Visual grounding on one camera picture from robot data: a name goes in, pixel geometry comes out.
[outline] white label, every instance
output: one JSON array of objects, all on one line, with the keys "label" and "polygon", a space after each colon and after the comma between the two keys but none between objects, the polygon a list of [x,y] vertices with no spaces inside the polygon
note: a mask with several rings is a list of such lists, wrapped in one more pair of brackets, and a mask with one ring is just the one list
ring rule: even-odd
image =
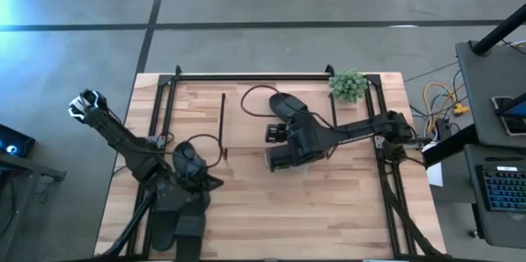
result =
[{"label": "white label", "polygon": [[517,172],[517,168],[514,167],[496,167],[499,171]]}]

